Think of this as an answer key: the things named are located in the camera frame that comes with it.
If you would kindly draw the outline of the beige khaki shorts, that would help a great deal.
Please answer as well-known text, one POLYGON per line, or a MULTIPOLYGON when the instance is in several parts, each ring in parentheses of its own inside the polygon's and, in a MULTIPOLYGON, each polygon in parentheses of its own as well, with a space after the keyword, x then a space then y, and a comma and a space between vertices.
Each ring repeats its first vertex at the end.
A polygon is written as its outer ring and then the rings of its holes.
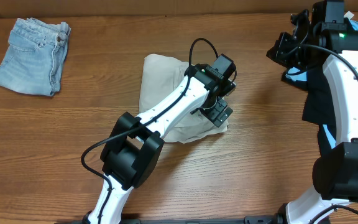
MULTIPOLYGON (((181 83, 188 62, 173 57, 150 54, 144 58, 142 83, 139 98, 139 112, 151 109, 166 98, 181 83)), ((186 115, 166 136, 165 142, 186 144, 208 135, 227 131, 228 121, 215 126, 199 111, 186 115)))

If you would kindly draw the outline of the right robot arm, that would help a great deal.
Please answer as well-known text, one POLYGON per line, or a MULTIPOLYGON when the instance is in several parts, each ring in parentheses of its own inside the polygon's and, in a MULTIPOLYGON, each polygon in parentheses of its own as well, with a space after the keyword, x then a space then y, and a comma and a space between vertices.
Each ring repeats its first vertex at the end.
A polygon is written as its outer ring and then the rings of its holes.
POLYGON ((328 223, 329 215, 358 202, 358 30, 343 1, 321 1, 291 16, 267 52, 285 67, 282 80, 308 92, 303 119, 317 124, 320 157, 312 186, 272 217, 246 223, 328 223))

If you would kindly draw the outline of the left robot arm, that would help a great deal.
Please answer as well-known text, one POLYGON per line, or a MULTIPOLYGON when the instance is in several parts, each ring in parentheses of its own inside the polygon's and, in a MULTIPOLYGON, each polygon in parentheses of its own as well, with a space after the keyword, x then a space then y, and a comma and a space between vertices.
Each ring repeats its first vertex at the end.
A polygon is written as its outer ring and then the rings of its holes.
POLYGON ((102 171, 85 169, 101 177, 103 188, 92 211, 82 223, 120 223, 121 213, 131 191, 140 187, 155 169, 165 136, 187 115, 199 111, 213 126, 220 127, 231 115, 224 96, 236 84, 234 62, 224 54, 212 65, 196 64, 186 69, 179 86, 153 108, 133 116, 119 117, 110 137, 88 148, 103 146, 102 171))

